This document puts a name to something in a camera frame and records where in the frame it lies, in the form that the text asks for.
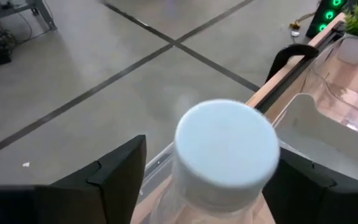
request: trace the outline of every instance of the dark floor line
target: dark floor line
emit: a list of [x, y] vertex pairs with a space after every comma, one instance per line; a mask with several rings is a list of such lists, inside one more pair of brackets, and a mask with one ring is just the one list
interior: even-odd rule
[[108, 7], [109, 9], [111, 9], [112, 11], [124, 16], [125, 18], [127, 18], [128, 20], [130, 20], [131, 22], [137, 24], [138, 26], [141, 26], [143, 29], [146, 29], [148, 30], [149, 32], [153, 33], [154, 35], [160, 37], [161, 39], [169, 42], [169, 43], [174, 43], [175, 40], [173, 40], [171, 37], [161, 33], [160, 31], [154, 29], [153, 27], [150, 27], [148, 26], [147, 24], [145, 24], [144, 22], [136, 19], [135, 17], [133, 16], [130, 16], [128, 15], [127, 13], [125, 12], [122, 12], [121, 10], [119, 10], [117, 7], [113, 6], [112, 4], [110, 3], [107, 3], [107, 2], [103, 2], [103, 4]]
[[89, 97], [95, 95], [97, 92], [103, 90], [107, 86], [109, 86], [109, 85], [113, 84], [114, 82], [116, 82], [118, 79], [128, 75], [129, 73], [131, 73], [135, 69], [139, 68], [143, 64], [153, 60], [154, 58], [156, 58], [160, 54], [166, 52], [167, 50], [169, 50], [172, 47], [173, 47], [173, 44], [168, 44], [168, 45], [162, 47], [161, 49], [158, 49], [154, 53], [151, 53], [150, 55], [140, 59], [139, 61], [135, 62], [131, 66], [125, 68], [124, 70], [120, 71], [119, 73], [117, 73], [117, 74], [113, 75], [112, 77], [108, 78], [107, 80], [103, 81], [99, 85], [96, 85], [92, 89], [84, 92], [80, 96], [77, 96], [76, 98], [74, 98], [73, 100], [71, 100], [68, 103], [64, 104], [63, 106], [55, 109], [51, 113], [45, 115], [44, 117], [38, 119], [37, 121], [35, 121], [35, 122], [27, 125], [26, 127], [22, 128], [20, 131], [18, 131], [16, 133], [10, 135], [9, 137], [3, 139], [2, 141], [0, 141], [0, 151], [2, 149], [4, 149], [5, 147], [7, 147], [8, 145], [16, 142], [17, 140], [23, 138], [24, 136], [30, 134], [32, 131], [35, 131], [37, 128], [41, 127], [42, 125], [44, 125], [45, 123], [51, 121], [52, 119], [56, 118], [57, 116], [61, 115], [62, 113], [68, 111], [69, 109], [73, 108], [74, 106], [76, 106], [76, 105], [80, 104], [81, 102], [85, 101]]
[[248, 5], [249, 3], [253, 2], [255, 0], [245, 0], [240, 2], [239, 4], [231, 7], [230, 9], [228, 9], [226, 12], [216, 16], [215, 18], [209, 20], [208, 22], [204, 23], [203, 25], [193, 29], [192, 31], [188, 32], [187, 34], [179, 37], [176, 42], [178, 43], [182, 43], [183, 41], [189, 39], [190, 37], [200, 33], [201, 31], [209, 28], [210, 26], [218, 23], [219, 21], [229, 17], [231, 14], [237, 12], [238, 10], [240, 10], [241, 8], [243, 8], [244, 6]]
[[215, 70], [219, 71], [220, 73], [222, 73], [223, 75], [231, 78], [232, 80], [240, 83], [241, 85], [245, 86], [246, 88], [257, 92], [259, 90], [259, 86], [253, 84], [252, 82], [246, 80], [245, 78], [242, 78], [241, 76], [235, 74], [234, 72], [218, 65], [217, 63], [211, 61], [210, 59], [200, 55], [199, 53], [195, 52], [194, 50], [191, 50], [190, 48], [182, 45], [182, 44], [176, 44], [176, 47], [178, 47], [179, 49], [183, 50], [184, 52], [190, 54], [191, 56], [193, 56], [194, 58], [197, 58], [200, 62], [203, 62], [205, 64], [207, 64], [208, 66], [214, 68]]

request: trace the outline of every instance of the clear plastic container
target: clear plastic container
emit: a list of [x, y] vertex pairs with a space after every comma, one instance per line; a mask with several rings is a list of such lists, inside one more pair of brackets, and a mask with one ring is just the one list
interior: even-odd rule
[[327, 117], [358, 131], [358, 64], [339, 59], [339, 39], [311, 64], [301, 92], [310, 94]]
[[251, 208], [280, 157], [262, 114], [241, 102], [202, 102], [180, 120], [173, 148], [172, 181], [151, 224], [252, 223]]

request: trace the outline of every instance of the plastic bottle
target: plastic bottle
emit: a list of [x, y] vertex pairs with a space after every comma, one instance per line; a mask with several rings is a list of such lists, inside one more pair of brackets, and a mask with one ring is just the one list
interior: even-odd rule
[[280, 150], [258, 111], [210, 100], [178, 123], [172, 181], [157, 199], [151, 224], [251, 224], [252, 205], [273, 175]]

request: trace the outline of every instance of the gray concrete floor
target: gray concrete floor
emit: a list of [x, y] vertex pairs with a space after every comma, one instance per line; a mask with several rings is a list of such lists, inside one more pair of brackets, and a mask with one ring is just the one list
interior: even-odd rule
[[[317, 3], [108, 1], [170, 40], [226, 16], [182, 47], [159, 50], [167, 39], [97, 0], [47, 2], [58, 30], [19, 46], [12, 62], [0, 66], [0, 184], [52, 183], [138, 134], [146, 135], [151, 160], [193, 105], [212, 98], [247, 101], [252, 86], [263, 85], [275, 54], [292, 43], [289, 23]], [[225, 14], [237, 4], [242, 7]], [[46, 29], [30, 12], [22, 15], [33, 35]], [[29, 33], [19, 15], [1, 25], [21, 39]]]

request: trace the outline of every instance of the green led indicator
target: green led indicator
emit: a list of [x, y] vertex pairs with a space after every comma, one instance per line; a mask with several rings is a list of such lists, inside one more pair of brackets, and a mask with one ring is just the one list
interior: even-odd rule
[[333, 17], [334, 17], [334, 12], [332, 11], [327, 11], [325, 14], [324, 14], [324, 17], [328, 20], [331, 20]]
[[318, 26], [318, 30], [319, 30], [319, 31], [323, 31], [323, 29], [324, 29], [325, 27], [327, 27], [326, 24], [321, 24], [320, 26]]
[[342, 3], [342, 0], [333, 0], [333, 5], [338, 6]]

